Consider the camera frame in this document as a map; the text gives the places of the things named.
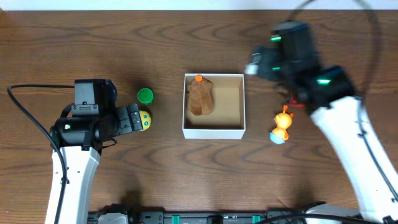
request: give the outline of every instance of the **white wall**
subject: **white wall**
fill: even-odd
[[[365,0],[374,9],[398,9],[398,0]],[[248,10],[294,9],[304,0],[0,0],[13,10]],[[317,0],[306,9],[359,9],[353,0]]]

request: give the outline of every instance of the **green bottle cap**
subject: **green bottle cap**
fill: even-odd
[[[138,91],[137,97],[142,104],[148,105],[154,100],[154,93],[148,88],[143,88]]]

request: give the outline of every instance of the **brown toy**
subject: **brown toy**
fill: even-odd
[[[213,97],[211,96],[212,84],[209,80],[197,75],[188,86],[187,100],[188,110],[193,115],[208,115],[214,109]]]

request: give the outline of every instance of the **yellow ball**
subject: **yellow ball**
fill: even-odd
[[[141,131],[145,131],[150,127],[152,119],[150,118],[149,113],[146,111],[139,111],[139,115],[141,117],[141,122],[142,122],[142,130]]]

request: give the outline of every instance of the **open box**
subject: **open box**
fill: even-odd
[[[214,110],[195,116],[187,109],[188,86],[201,75],[212,85]],[[243,74],[185,74],[182,131],[186,139],[242,139],[246,130]]]

